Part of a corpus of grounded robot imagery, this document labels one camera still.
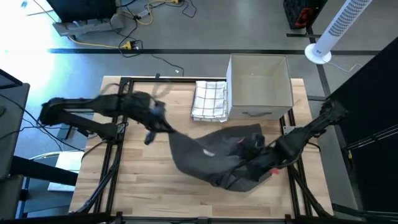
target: white towel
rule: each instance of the white towel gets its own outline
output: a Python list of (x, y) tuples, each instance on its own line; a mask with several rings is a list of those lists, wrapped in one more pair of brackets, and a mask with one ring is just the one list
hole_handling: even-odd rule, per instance
[(194, 121), (225, 122), (227, 114), (226, 82), (197, 81), (191, 116)]

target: white cable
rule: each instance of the white cable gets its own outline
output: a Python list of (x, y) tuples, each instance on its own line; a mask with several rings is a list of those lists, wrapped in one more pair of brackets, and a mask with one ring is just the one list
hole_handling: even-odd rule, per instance
[(341, 68), (340, 66), (338, 66), (338, 65), (336, 65), (336, 64), (334, 64), (334, 63), (326, 62), (326, 61), (324, 61), (324, 62), (325, 62), (326, 64), (335, 66), (336, 68), (339, 68), (340, 70), (342, 70), (342, 71), (344, 71), (344, 72), (346, 72), (346, 73), (350, 73), (350, 72), (351, 72), (355, 67), (357, 67), (357, 66), (360, 66), (361, 68), (363, 67), (363, 65), (356, 63), (351, 69), (345, 70), (345, 69)]
[(55, 19), (50, 16), (50, 14), (39, 3), (37, 3), (36, 0), (33, 0), (33, 2), (35, 2), (40, 8), (42, 8), (43, 12), (45, 12), (54, 22), (56, 22)]
[[(71, 150), (71, 151), (65, 151), (65, 152), (79, 152), (79, 151), (77, 151), (77, 150)], [(48, 157), (48, 156), (57, 156), (57, 155), (59, 155), (60, 153), (61, 153), (61, 152), (47, 152), (47, 153), (44, 153), (44, 154), (41, 154), (41, 155), (38, 155), (38, 156), (31, 157), (31, 158), (29, 158), (29, 160), (43, 159), (43, 158), (46, 158), (46, 157)]]

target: gray cloth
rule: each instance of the gray cloth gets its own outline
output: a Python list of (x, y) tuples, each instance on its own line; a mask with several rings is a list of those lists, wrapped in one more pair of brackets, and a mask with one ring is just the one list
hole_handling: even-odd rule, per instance
[(254, 133), (261, 134), (259, 124), (224, 128), (198, 139), (176, 132), (169, 134), (169, 143), (174, 163), (184, 174), (215, 187), (247, 192), (271, 175), (267, 172), (256, 182), (245, 178), (246, 166), (235, 169), (244, 161), (238, 156), (230, 156), (231, 152), (236, 150), (238, 141)]

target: white box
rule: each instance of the white box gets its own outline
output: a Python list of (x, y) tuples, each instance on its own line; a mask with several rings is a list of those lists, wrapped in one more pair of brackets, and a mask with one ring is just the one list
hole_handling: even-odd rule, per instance
[(226, 79), (229, 119), (278, 120), (293, 107), (285, 55), (232, 54)]

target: wooden tabletop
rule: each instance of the wooden tabletop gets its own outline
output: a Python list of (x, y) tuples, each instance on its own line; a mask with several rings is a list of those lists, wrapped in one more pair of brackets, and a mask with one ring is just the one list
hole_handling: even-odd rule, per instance
[[(103, 87), (119, 83), (121, 77), (104, 77)], [(280, 136), (278, 121), (231, 120), (226, 123), (194, 122), (190, 118), (195, 84), (172, 83), (170, 93), (159, 100), (166, 103), (167, 121), (181, 133), (199, 138), (213, 131), (229, 127), (259, 123), (266, 142)], [(152, 93), (154, 83), (134, 83), (134, 91)], [(292, 79), (294, 115), (297, 125), (312, 120), (302, 79)], [(106, 93), (116, 93), (117, 86)], [(95, 121), (111, 122), (95, 114)], [(124, 137), (123, 152), (113, 202), (113, 214), (135, 217), (228, 217), (228, 218), (284, 218), (293, 215), (287, 169), (263, 182), (250, 192), (230, 192), (212, 187), (207, 182), (181, 173), (170, 153), (168, 136), (158, 134), (149, 146), (144, 145), (147, 130), (129, 120)], [(99, 143), (88, 141), (87, 148)], [(106, 145), (88, 154), (81, 165), (70, 210), (79, 209), (97, 187)], [(307, 146), (302, 154), (307, 184), (326, 211), (332, 213), (325, 175), (318, 149)], [(300, 209), (304, 213), (302, 194), (298, 192)], [(104, 197), (101, 211), (104, 211)]]

